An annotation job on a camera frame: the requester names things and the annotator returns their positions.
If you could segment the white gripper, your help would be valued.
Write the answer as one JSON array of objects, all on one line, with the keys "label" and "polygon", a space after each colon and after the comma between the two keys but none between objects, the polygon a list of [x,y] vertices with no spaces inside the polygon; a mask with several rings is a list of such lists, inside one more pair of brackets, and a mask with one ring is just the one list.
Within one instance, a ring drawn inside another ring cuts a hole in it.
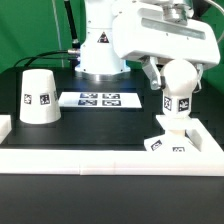
[{"label": "white gripper", "polygon": [[112,12],[115,15],[112,39],[116,54],[129,61],[141,60],[152,90],[166,87],[165,78],[157,67],[158,58],[185,59],[197,64],[194,93],[202,89],[204,69],[220,62],[214,32],[204,22],[189,19],[182,25],[166,21],[162,7],[154,5],[153,1],[116,1]]}]

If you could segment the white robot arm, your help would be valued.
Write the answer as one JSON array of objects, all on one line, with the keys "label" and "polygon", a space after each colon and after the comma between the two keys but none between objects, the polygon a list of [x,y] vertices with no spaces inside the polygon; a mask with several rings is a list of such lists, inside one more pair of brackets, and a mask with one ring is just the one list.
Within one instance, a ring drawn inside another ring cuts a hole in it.
[{"label": "white robot arm", "polygon": [[151,88],[163,89],[157,67],[184,59],[196,74],[220,61],[211,27],[194,20],[192,0],[84,0],[86,39],[80,49],[82,77],[109,80],[128,72],[128,61],[142,64]]}]

